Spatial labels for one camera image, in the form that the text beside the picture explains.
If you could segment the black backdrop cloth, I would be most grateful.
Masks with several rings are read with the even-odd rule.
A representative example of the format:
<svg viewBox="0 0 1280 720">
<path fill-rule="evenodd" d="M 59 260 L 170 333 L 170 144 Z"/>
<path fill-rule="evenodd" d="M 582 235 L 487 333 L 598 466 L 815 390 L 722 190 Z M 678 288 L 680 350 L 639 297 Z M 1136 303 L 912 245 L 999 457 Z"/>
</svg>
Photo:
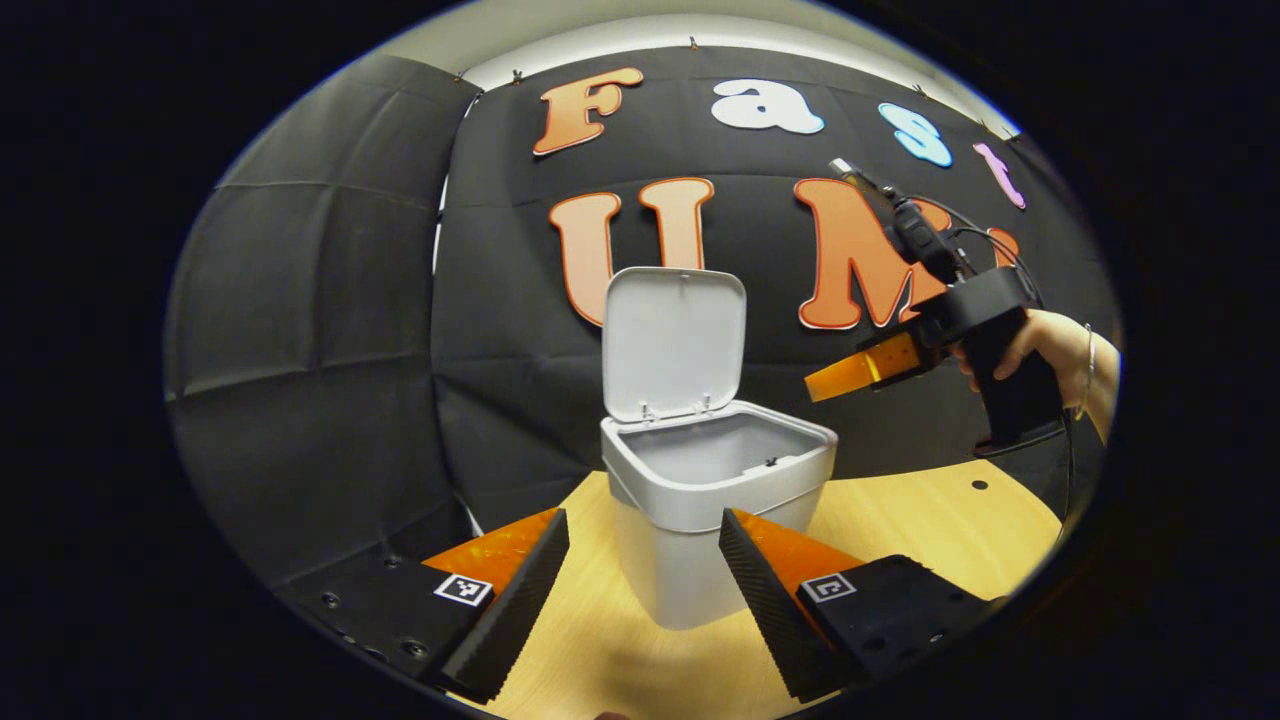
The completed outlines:
<svg viewBox="0 0 1280 720">
<path fill-rule="evenodd" d="M 164 395 L 200 498 L 270 587 L 381 547 L 425 559 L 602 469 L 600 332 L 570 301 L 558 202 L 612 193 L 616 269 L 660 260 L 654 181 L 703 178 L 708 269 L 748 292 L 741 398 L 833 429 L 838 478 L 966 461 L 954 366 L 812 404 L 803 379 L 902 316 L 928 277 L 849 274 L 847 329 L 806 328 L 817 228 L 795 186 L 844 158 L 1021 251 L 1050 310 L 1112 342 L 1100 242 L 1027 138 L 891 81 L 741 47 L 616 53 L 498 88 L 370 54 L 219 181 L 180 255 Z"/>
</svg>

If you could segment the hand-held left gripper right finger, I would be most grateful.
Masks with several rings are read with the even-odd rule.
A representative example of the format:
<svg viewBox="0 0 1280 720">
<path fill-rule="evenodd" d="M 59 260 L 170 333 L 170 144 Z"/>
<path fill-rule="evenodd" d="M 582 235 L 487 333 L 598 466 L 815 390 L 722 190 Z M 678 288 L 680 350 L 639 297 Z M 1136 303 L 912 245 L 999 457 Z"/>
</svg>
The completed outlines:
<svg viewBox="0 0 1280 720">
<path fill-rule="evenodd" d="M 865 688 L 952 644 L 1000 603 L 909 556 L 864 561 L 741 509 L 718 546 L 787 692 Z"/>
</svg>

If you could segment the white desktop garbage bin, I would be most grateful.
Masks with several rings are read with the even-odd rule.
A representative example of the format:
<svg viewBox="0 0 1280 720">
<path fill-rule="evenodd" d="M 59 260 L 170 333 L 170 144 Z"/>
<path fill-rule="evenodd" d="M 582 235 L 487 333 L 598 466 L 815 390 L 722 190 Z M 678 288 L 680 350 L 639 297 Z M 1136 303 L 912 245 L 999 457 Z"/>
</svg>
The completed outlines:
<svg viewBox="0 0 1280 720">
<path fill-rule="evenodd" d="M 659 626 L 742 609 L 721 555 L 726 509 L 805 530 L 837 434 L 741 400 L 748 293 L 736 275 L 631 266 L 605 290 L 602 461 L 623 574 Z"/>
</svg>

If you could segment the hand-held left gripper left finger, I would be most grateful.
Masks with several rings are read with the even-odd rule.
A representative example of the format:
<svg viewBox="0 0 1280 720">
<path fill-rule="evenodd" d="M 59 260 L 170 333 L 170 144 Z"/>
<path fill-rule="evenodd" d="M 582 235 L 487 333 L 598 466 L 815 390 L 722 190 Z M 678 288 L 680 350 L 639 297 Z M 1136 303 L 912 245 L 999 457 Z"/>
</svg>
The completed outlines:
<svg viewBox="0 0 1280 720">
<path fill-rule="evenodd" d="M 568 515 L 548 509 L 430 559 L 356 553 L 280 593 L 352 650 L 484 705 L 522 653 L 568 550 Z"/>
</svg>

